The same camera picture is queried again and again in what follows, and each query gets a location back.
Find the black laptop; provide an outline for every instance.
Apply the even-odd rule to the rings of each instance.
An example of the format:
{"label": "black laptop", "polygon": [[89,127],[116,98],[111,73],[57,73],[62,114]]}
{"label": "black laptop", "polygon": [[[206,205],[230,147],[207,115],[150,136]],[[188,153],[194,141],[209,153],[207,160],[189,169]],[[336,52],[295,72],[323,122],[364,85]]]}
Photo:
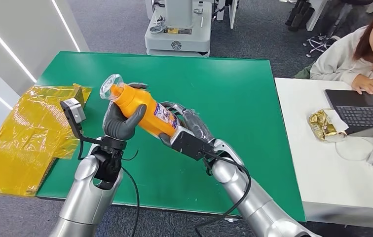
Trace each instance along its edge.
{"label": "black laptop", "polygon": [[373,137],[373,95],[354,90],[325,90],[330,105],[348,124],[346,134]]}

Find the white machine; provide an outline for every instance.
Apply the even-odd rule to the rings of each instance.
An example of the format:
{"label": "white machine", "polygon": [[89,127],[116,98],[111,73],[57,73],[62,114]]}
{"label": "white machine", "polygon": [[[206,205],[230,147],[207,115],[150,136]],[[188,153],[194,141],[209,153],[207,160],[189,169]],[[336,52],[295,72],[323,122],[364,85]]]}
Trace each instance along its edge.
{"label": "white machine", "polygon": [[160,1],[145,34],[147,54],[208,57],[213,13],[207,1]]}

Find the transparent bottle cap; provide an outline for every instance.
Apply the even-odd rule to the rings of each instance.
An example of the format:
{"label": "transparent bottle cap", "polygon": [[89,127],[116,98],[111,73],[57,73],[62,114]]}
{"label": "transparent bottle cap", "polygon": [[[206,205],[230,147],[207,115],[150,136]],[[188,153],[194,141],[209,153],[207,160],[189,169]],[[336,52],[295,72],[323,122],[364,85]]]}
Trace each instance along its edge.
{"label": "transparent bottle cap", "polygon": [[[113,85],[118,86],[120,90],[112,90]],[[122,76],[120,74],[112,74],[105,80],[99,89],[99,96],[104,100],[115,100],[119,96],[119,94],[115,94],[115,92],[122,92],[123,88],[124,81],[122,80]]]}

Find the green table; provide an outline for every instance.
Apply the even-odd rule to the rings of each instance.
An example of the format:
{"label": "green table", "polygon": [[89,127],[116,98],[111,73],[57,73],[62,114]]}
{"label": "green table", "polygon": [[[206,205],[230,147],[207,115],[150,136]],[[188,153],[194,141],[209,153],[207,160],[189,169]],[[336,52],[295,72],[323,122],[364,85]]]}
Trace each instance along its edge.
{"label": "green table", "polygon": [[[60,52],[38,85],[93,88],[84,111],[84,135],[103,135],[108,101],[99,88],[111,74],[125,82],[149,84],[157,101],[174,101],[198,111],[215,137],[226,140],[242,157],[250,174],[293,218],[305,221],[275,84],[267,60],[187,58],[129,54]],[[83,156],[90,146],[85,145]],[[123,166],[139,186],[141,206],[181,211],[223,213],[231,201],[221,185],[207,176],[202,161],[176,153],[137,128],[128,141]],[[79,161],[59,159],[37,193],[65,198]],[[131,180],[125,176],[114,203],[136,203]]]}

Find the gold foil wrapper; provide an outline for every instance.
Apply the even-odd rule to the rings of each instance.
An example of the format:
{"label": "gold foil wrapper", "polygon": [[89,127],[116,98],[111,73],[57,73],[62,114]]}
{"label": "gold foil wrapper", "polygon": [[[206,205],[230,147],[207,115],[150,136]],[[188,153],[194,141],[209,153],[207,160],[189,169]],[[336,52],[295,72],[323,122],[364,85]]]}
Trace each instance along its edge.
{"label": "gold foil wrapper", "polygon": [[308,117],[314,135],[321,141],[338,142],[345,138],[344,131],[336,131],[325,110],[318,110]]}

